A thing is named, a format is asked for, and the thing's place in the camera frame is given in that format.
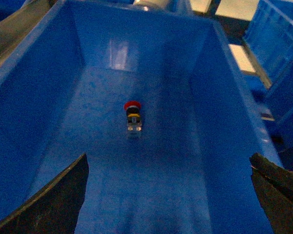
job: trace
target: bin floor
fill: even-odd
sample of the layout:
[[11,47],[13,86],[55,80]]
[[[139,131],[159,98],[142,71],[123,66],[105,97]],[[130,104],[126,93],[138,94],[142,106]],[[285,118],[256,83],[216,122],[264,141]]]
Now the bin floor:
[[[126,138],[123,105],[143,107]],[[200,130],[188,80],[88,66],[44,152],[30,195],[87,153],[75,233],[211,233]]]

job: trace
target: blue plastic bin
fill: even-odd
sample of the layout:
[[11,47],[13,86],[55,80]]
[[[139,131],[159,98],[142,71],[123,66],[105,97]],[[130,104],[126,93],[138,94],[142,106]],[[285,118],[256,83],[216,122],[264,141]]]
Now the blue plastic bin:
[[293,57],[293,2],[260,0],[244,40],[276,82]]
[[293,108],[293,59],[284,69],[279,80],[267,91],[265,102],[277,122],[286,121],[285,115]]
[[272,234],[249,157],[281,163],[219,23],[58,1],[0,68],[0,219],[82,152],[75,233]]

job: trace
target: white cylinder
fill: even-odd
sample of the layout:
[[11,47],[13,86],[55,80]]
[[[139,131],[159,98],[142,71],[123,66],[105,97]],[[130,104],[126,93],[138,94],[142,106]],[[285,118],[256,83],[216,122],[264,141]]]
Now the white cylinder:
[[171,11],[173,0],[135,0],[134,5]]

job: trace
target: blue plastic surface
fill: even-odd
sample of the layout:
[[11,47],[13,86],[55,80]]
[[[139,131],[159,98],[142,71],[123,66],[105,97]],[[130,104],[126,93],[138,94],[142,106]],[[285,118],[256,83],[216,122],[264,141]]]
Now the blue plastic surface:
[[293,2],[260,0],[244,39],[276,82],[293,59]]
[[293,60],[268,91],[265,101],[276,119],[286,147],[293,148]]
[[0,219],[83,152],[78,234],[272,234],[249,157],[281,163],[214,21],[58,1],[0,68]]
[[272,85],[265,101],[278,122],[286,121],[285,115],[293,108],[293,59],[280,79]]

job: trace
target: white tile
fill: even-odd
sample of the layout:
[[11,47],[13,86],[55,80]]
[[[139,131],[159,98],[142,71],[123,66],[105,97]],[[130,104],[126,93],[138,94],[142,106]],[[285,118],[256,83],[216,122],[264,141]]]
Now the white tile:
[[251,21],[259,0],[222,0],[216,15]]
[[190,0],[193,11],[206,13],[209,9],[211,0]]
[[233,53],[235,60],[238,63],[240,70],[247,72],[247,73],[255,74],[256,71],[255,71],[254,67],[252,66],[243,47],[241,45],[233,45],[233,44],[230,44],[229,47],[231,49],[231,52]]

